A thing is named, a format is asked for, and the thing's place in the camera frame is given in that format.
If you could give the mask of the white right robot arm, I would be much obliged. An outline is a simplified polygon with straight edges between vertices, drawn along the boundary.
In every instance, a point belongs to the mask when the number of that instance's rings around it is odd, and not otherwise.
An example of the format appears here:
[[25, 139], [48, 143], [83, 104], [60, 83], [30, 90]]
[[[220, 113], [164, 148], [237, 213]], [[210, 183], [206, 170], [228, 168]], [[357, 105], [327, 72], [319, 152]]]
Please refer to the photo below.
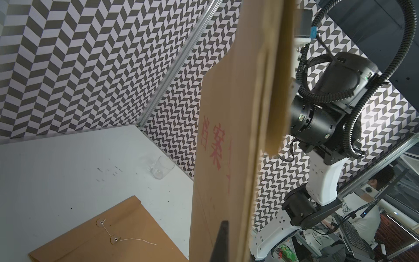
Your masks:
[[345, 162], [362, 158], [361, 115], [378, 89], [388, 83], [414, 41], [417, 16], [412, 1], [399, 1], [405, 22], [400, 46], [387, 68], [379, 72], [369, 59], [349, 52], [309, 57], [313, 41], [323, 44], [319, 26], [337, 1], [327, 2], [304, 21], [295, 36], [300, 48], [290, 104], [293, 142], [309, 156], [307, 183], [289, 192], [277, 217], [251, 238], [251, 260], [264, 261], [275, 246], [299, 230], [313, 228], [342, 206], [337, 184]]

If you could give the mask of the brown kraft file bag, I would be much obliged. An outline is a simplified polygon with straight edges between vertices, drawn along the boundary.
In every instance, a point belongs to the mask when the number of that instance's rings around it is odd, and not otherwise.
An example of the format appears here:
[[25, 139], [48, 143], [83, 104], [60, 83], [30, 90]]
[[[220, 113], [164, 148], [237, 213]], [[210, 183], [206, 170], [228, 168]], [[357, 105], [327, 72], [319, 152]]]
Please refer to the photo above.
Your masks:
[[29, 253], [33, 262], [185, 262], [187, 258], [132, 196]]

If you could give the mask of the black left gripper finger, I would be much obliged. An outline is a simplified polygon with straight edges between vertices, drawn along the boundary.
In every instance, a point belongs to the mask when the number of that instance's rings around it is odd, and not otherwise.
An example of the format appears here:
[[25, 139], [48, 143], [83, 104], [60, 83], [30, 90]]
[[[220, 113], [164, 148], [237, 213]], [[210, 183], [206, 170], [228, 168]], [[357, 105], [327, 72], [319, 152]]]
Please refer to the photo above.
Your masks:
[[229, 261], [229, 221], [222, 221], [210, 257], [210, 262]]

